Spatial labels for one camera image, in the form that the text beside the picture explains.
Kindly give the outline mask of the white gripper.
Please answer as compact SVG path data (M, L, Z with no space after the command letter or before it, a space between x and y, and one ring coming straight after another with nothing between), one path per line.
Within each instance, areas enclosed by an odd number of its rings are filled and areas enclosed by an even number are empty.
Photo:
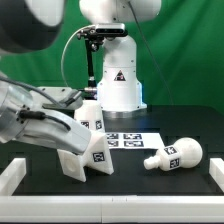
M44 109L27 90L0 81L0 143L15 140L83 154L90 139L91 132L74 119Z

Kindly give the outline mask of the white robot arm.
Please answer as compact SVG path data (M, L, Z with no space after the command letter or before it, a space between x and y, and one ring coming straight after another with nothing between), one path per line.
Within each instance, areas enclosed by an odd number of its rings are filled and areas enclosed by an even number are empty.
M48 48L64 18L66 0L0 0L0 56ZM125 24L154 19L162 0L79 0L91 22L89 35L103 40L103 83L97 96L104 109L131 112L141 105L140 85L134 74L136 48ZM27 142L76 154L86 151L93 132L67 115L45 109L31 95L39 89L0 72L0 142Z

